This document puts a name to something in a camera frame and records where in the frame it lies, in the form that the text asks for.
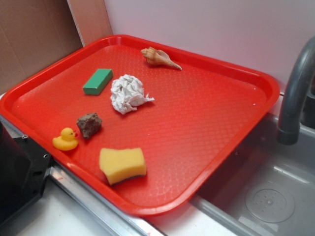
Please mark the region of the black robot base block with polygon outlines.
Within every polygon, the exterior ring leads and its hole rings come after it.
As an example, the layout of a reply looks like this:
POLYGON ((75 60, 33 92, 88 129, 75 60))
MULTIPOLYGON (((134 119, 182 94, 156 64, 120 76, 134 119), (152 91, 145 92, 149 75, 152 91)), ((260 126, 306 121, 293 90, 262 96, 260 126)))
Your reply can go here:
POLYGON ((32 138, 13 138, 0 125, 1 225, 42 197, 51 163, 51 154, 32 138))

